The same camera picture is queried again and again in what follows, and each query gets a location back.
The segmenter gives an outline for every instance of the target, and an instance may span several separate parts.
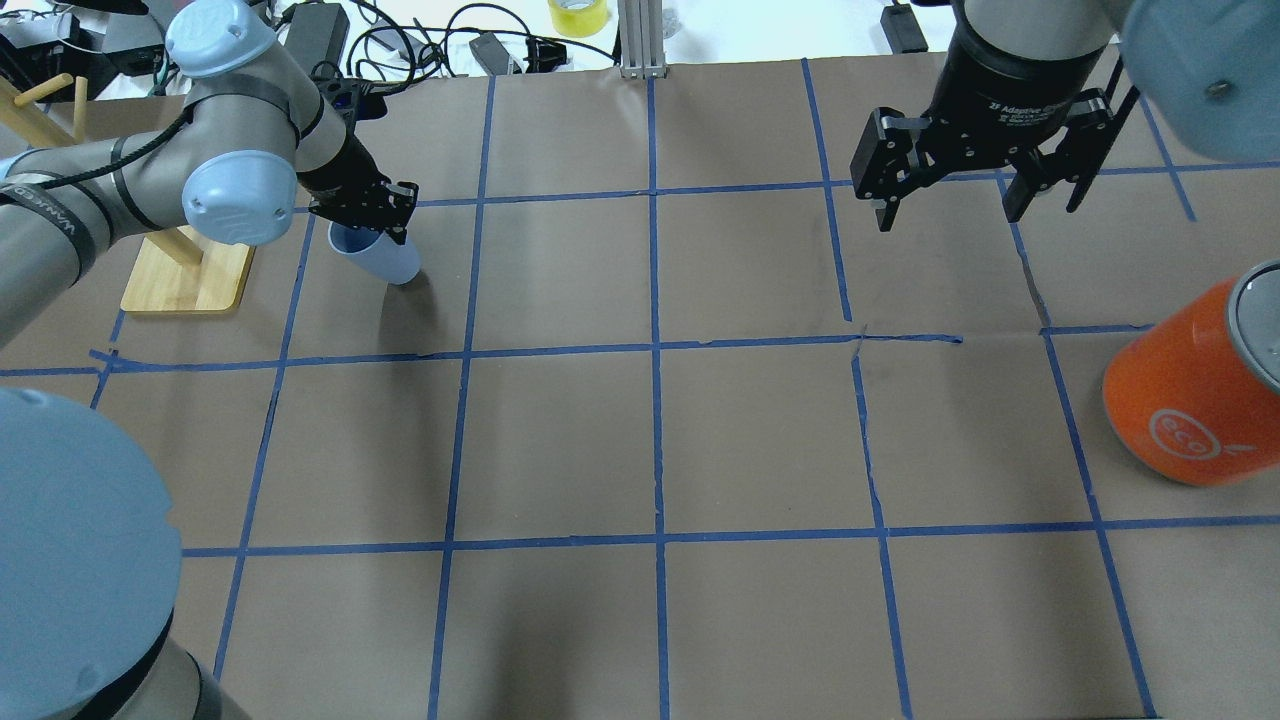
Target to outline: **orange can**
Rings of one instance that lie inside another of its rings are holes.
[[[1102,397],[1129,451],[1174,480],[1221,486],[1280,465],[1280,260],[1121,350]]]

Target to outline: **yellow tape roll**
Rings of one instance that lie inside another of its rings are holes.
[[[609,19],[604,0],[547,0],[556,32],[566,37],[586,37],[600,32]]]

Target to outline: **light blue joint cap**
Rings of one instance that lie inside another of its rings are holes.
[[[160,637],[182,568],[170,505],[110,420],[0,388],[0,717],[84,702]]]
[[[206,78],[234,70],[275,42],[243,0],[196,0],[169,24],[165,47],[182,72]]]
[[[209,240],[265,245],[289,229],[298,176],[279,155],[236,150],[206,160],[182,188],[187,223]]]
[[[1184,145],[1219,160],[1280,158],[1280,3],[1138,0],[1120,53]]]
[[[23,158],[26,158],[27,155],[31,155],[32,152],[35,152],[35,150],[28,150],[26,152],[19,152],[19,154],[14,155],[13,158],[5,158],[5,159],[0,160],[0,179],[4,179],[6,177],[9,177],[9,170],[13,169],[13,167],[18,163],[18,160],[22,160]]]

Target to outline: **wooden stand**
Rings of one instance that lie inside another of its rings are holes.
[[[76,85],[73,135],[36,108],[49,95]],[[0,77],[0,122],[36,147],[64,147],[84,140],[88,81],[63,73],[18,92]],[[120,307],[125,313],[211,314],[239,305],[253,249],[204,238],[189,227],[148,233],[129,275]]]

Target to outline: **blue tape grid line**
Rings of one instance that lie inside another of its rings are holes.
[[[1056,328],[1066,334],[1073,328]],[[829,334],[829,336],[797,336],[797,337],[762,337],[762,338],[733,338],[733,340],[689,340],[689,341],[671,341],[662,342],[659,347],[664,351],[667,350],[716,350],[726,347],[778,347],[778,346],[792,346],[792,345],[842,345],[854,342],[943,342],[948,345],[960,345],[964,342],[963,336],[954,334],[941,334],[941,333],[923,333],[923,334],[901,334],[901,336],[888,336],[888,334],[865,334],[865,333],[850,333],[850,334]],[[471,359],[492,359],[492,357],[541,357],[550,355],[604,355],[604,354],[617,354],[617,352],[652,352],[653,343],[622,343],[622,345],[575,345],[566,347],[524,347],[524,348],[507,348],[507,350],[472,350],[470,354],[463,351],[457,352],[433,352],[429,355],[413,355],[413,354],[398,354],[398,355],[335,355],[335,356],[320,356],[320,357],[291,357],[285,360],[285,365],[289,368],[300,366],[314,366],[314,365],[357,365],[362,363],[431,363],[443,360],[462,360],[465,356],[470,355]],[[97,360],[106,360],[111,357],[110,354],[91,350],[90,356]],[[276,360],[247,360],[238,363],[178,363],[178,364],[164,364],[164,363],[143,363],[138,360],[131,360],[127,357],[116,357],[114,373],[131,374],[131,373],[223,373],[233,370],[261,370],[275,368],[279,363]],[[96,368],[51,368],[51,369],[32,369],[32,370],[0,370],[0,377],[5,375],[49,375],[49,374],[61,374],[61,375],[74,375],[74,374],[96,374],[99,370]]]
[[[1178,200],[1183,204],[1183,211],[1187,213],[1187,219],[1196,222],[1196,209],[1192,208],[1190,199],[1187,197],[1187,188],[1183,187],[1183,178],[1178,177],[1178,167],[1174,165],[1174,159],[1169,154],[1169,146],[1165,145],[1165,136],[1160,132],[1160,123],[1156,122],[1155,113],[1151,111],[1151,104],[1147,102],[1147,96],[1138,99],[1142,105],[1142,113],[1147,115],[1147,124],[1151,126],[1151,135],[1156,138],[1156,147],[1160,149],[1160,156],[1165,159],[1165,169],[1169,172],[1169,179],[1174,183],[1174,190],[1178,192]]]
[[[248,502],[244,507],[244,520],[241,524],[239,546],[236,548],[236,569],[232,571],[232,585],[227,596],[227,611],[223,615],[223,628],[218,637],[218,652],[214,656],[214,676],[221,678],[223,667],[227,664],[227,646],[232,635],[232,623],[236,619],[236,605],[239,601],[241,580],[244,577],[244,559],[248,556],[248,541],[253,533],[253,516],[257,512],[257,497],[262,488],[262,471],[266,468],[266,454],[271,445],[271,430],[275,427],[275,411],[280,402],[280,391],[284,388],[284,373],[288,369],[285,359],[289,356],[289,345],[293,341],[293,319],[298,311],[298,299],[302,295],[302,279],[307,272],[307,258],[311,254],[311,237],[315,232],[315,215],[307,218],[307,231],[302,238],[302,251],[298,256],[298,269],[293,278],[293,293],[289,296],[289,311],[284,320],[284,332],[280,337],[280,355],[275,363],[275,382],[271,387],[271,401],[266,407],[266,418],[262,421],[262,439],[259,443],[257,459],[253,462],[253,479],[250,484]]]
[[[1009,184],[1005,182],[1005,174],[1001,170],[996,170],[996,187],[1000,188],[1001,197],[1009,192]],[[1027,243],[1023,241],[1023,227],[1020,223],[1009,223],[1009,232],[1014,236],[1014,247],[1018,250],[1018,258],[1023,263],[1023,274],[1027,278],[1027,291],[1030,293],[1032,302],[1036,305],[1036,311],[1039,314],[1041,324],[1047,328],[1052,327],[1053,316],[1048,311],[1048,304],[1044,302],[1044,296],[1036,284],[1036,274],[1032,273],[1032,259],[1027,255]]]
[[[879,544],[881,580],[884,585],[884,609],[888,612],[888,637],[893,648],[893,671],[897,675],[897,696],[906,720],[915,717],[911,711],[911,691],[906,675],[906,653],[902,650],[902,628],[897,614],[897,592],[893,588],[893,565],[890,561],[888,537],[884,524],[884,506],[876,489],[876,471],[872,462],[870,436],[868,433],[867,387],[863,383],[863,361],[856,355],[851,363],[854,375],[854,395],[858,398],[858,423],[861,427],[863,461],[867,465],[867,491],[872,502],[872,518],[876,523],[876,539]]]
[[[111,325],[111,345],[114,346],[116,341],[120,340],[120,332],[124,329],[124,310],[115,311],[115,324]]]
[[[100,375],[102,373],[101,368],[24,368],[24,369],[12,369],[0,370],[0,378],[38,378],[38,377],[54,377],[54,375]]]
[[[1103,520],[1102,527],[1111,530],[1167,530],[1175,528],[1247,528],[1280,525],[1280,515],[1225,515],[1207,518],[1155,518],[1132,520]],[[719,530],[701,533],[666,533],[667,544],[730,543],[730,542],[797,542],[797,541],[855,541],[877,539],[881,534],[890,538],[931,538],[965,536],[1020,536],[1037,533],[1093,533],[1097,525],[1092,520],[1064,523],[1005,523],[978,525],[906,525],[877,528],[813,528],[796,530]],[[625,536],[559,536],[534,538],[495,538],[454,541],[454,552],[484,552],[500,550],[521,550],[539,547],[609,547],[637,546],[658,542],[655,534]],[[300,544],[300,546],[250,546],[244,550],[248,557],[292,557],[308,555],[376,555],[394,552],[443,552],[444,542],[388,542],[352,544]],[[188,547],[183,557],[236,557],[238,547]]]
[[[831,186],[831,164],[827,161],[827,138],[822,132],[822,113],[818,110],[818,94],[813,88],[813,73],[809,69],[809,59],[800,60],[800,69],[804,70],[804,87],[809,95],[809,114],[813,115],[813,135],[818,138],[818,160],[822,164],[822,191],[827,199],[827,227],[831,232],[831,252],[836,259],[836,283],[840,287],[840,309],[845,314],[845,322],[854,322],[852,310],[849,307],[849,281],[845,275],[845,254],[840,247],[840,223],[836,220],[836,196]]]
[[[653,369],[653,534],[654,605],[658,616],[658,715],[671,720],[671,653],[667,644],[667,503],[662,456],[662,314],[658,307],[658,101],[654,78],[645,81],[649,137],[649,332]]]
[[[1152,131],[1157,132],[1155,120],[1151,119]],[[1183,192],[1181,182],[1178,179],[1178,173],[1172,170],[1172,163],[1169,161],[1167,151],[1165,151],[1166,165],[1169,167],[1170,177],[1174,179],[1174,187],[1178,190],[1179,196],[1183,199],[1183,206],[1188,213],[1188,218],[1194,220],[1194,214],[1190,210],[1190,204],[1187,201],[1187,196]],[[996,183],[1000,186],[1001,195],[1007,190],[1005,184],[1005,178],[1001,172],[996,173]],[[1098,505],[1097,495],[1093,492],[1093,478],[1089,474],[1088,461],[1084,456],[1084,443],[1080,441],[1079,425],[1075,421],[1075,411],[1071,409],[1071,398],[1066,392],[1066,380],[1062,375],[1062,368],[1057,359],[1057,350],[1053,346],[1055,334],[1068,334],[1066,332],[1056,332],[1053,329],[1052,316],[1050,314],[1048,304],[1044,297],[1039,293],[1036,283],[1036,274],[1032,268],[1030,258],[1027,254],[1027,246],[1023,242],[1021,229],[1018,223],[1009,224],[1010,234],[1014,238],[1014,245],[1018,249],[1018,255],[1021,258],[1023,270],[1027,274],[1027,287],[1028,292],[1032,295],[1032,300],[1036,302],[1037,310],[1041,313],[1043,328],[1041,331],[1041,337],[1044,341],[1044,350],[1048,355],[1050,369],[1053,374],[1053,384],[1057,388],[1059,402],[1062,406],[1062,416],[1066,420],[1068,434],[1071,439],[1071,448],[1075,454],[1076,468],[1080,474],[1080,483],[1084,489],[1085,501],[1088,502],[1089,515],[1092,518],[1092,529],[1098,541],[1098,550],[1102,555],[1102,565],[1106,570],[1107,584],[1111,589],[1111,598],[1115,603],[1116,618],[1120,623],[1120,632],[1124,635],[1125,650],[1129,655],[1129,665],[1133,671],[1134,684],[1138,688],[1138,696],[1142,700],[1143,711],[1147,717],[1156,716],[1156,706],[1152,701],[1151,687],[1147,683],[1147,673],[1142,664],[1142,655],[1138,650],[1138,642],[1133,633],[1133,623],[1129,619],[1129,610],[1124,600],[1124,591],[1120,587],[1120,574],[1116,570],[1115,559],[1111,553],[1111,542],[1107,538],[1107,527],[1103,523],[1102,509]],[[1120,328],[1107,328],[1107,327],[1084,327],[1074,328],[1075,334],[1091,334],[1101,333],[1107,331],[1124,329],[1128,332],[1138,331],[1139,328],[1125,327]]]
[[[467,295],[466,340],[462,347],[462,373],[458,379],[458,413],[453,425],[453,465],[449,470],[449,503],[444,520],[444,546],[440,561],[440,585],[435,606],[435,641],[431,648],[430,685],[426,716],[436,720],[440,710],[440,675],[444,666],[444,629],[449,614],[449,580],[453,575],[453,546],[458,521],[458,488],[462,478],[462,441],[467,424],[467,393],[471,386],[471,350],[475,345],[476,296],[480,290],[480,252],[484,238],[485,193],[489,183],[489,146],[493,138],[493,105],[497,78],[489,77],[485,95],[484,136],[480,143],[480,181],[476,188],[475,236],[471,241],[471,290]]]
[[[93,400],[88,404],[93,410],[97,410],[97,406],[102,404],[102,393],[106,392],[106,380],[110,379],[111,370],[115,368],[115,360],[119,355],[119,351],[113,350],[110,355],[102,357],[102,369],[97,372],[97,387],[93,389]]]
[[[1147,671],[1142,665],[1142,655],[1138,651],[1138,641],[1133,634],[1133,623],[1129,620],[1129,609],[1124,600],[1124,591],[1120,587],[1120,574],[1116,571],[1115,559],[1111,555],[1111,542],[1107,539],[1107,527],[1102,521],[1102,510],[1098,506],[1098,497],[1093,492],[1093,478],[1089,474],[1089,464],[1084,456],[1084,443],[1080,441],[1079,427],[1075,423],[1075,411],[1071,409],[1071,398],[1066,392],[1066,380],[1062,377],[1062,368],[1057,360],[1057,350],[1053,347],[1053,337],[1043,336],[1044,351],[1048,354],[1050,368],[1053,372],[1053,384],[1057,386],[1057,397],[1062,404],[1062,415],[1066,419],[1068,433],[1071,436],[1071,448],[1075,451],[1075,462],[1080,470],[1080,482],[1084,486],[1084,496],[1089,503],[1089,515],[1093,516],[1094,533],[1098,538],[1098,547],[1102,551],[1102,564],[1106,568],[1107,583],[1111,585],[1111,598],[1116,606],[1116,616],[1120,620],[1120,632],[1124,635],[1125,650],[1129,652],[1129,665],[1133,669],[1133,678],[1138,685],[1138,696],[1142,698],[1142,707],[1147,717],[1156,717],[1156,705],[1151,697],[1151,687],[1147,683]]]
[[[1102,168],[1098,170],[1100,176],[1160,176],[1166,173],[1172,173],[1174,176],[1181,176],[1183,173],[1206,173],[1206,172],[1219,172],[1219,170],[1274,170],[1280,169],[1280,160],[1263,160],[1257,163],[1204,163],[1194,165],[1178,165],[1172,160],[1169,164],[1158,168]],[[996,172],[972,172],[964,174],[952,174],[941,178],[938,182],[983,182],[996,179]],[[547,195],[509,195],[502,197],[486,197],[484,202],[486,205],[516,205],[521,202],[566,202],[573,200],[613,200],[618,197],[644,197],[646,195],[658,195],[659,197],[668,195],[719,195],[719,193],[740,193],[740,192],[778,192],[786,190],[819,190],[819,188],[837,188],[837,187],[852,187],[854,182],[845,178],[829,178],[819,181],[799,181],[799,182],[776,182],[776,183],[751,183],[751,184],[714,184],[714,186],[694,186],[694,187],[657,187],[653,190],[637,188],[637,190],[611,190],[600,192],[563,192],[563,193],[547,193]],[[1175,187],[1181,187],[1181,181],[1179,179]],[[1185,200],[1185,191],[1183,191],[1183,206],[1184,209],[1190,208],[1190,201]],[[417,202],[419,208],[457,208],[457,206],[471,206],[479,202],[475,197],[461,197],[461,199],[448,199],[448,200],[420,200]],[[1188,217],[1194,217],[1194,211],[1190,211]]]

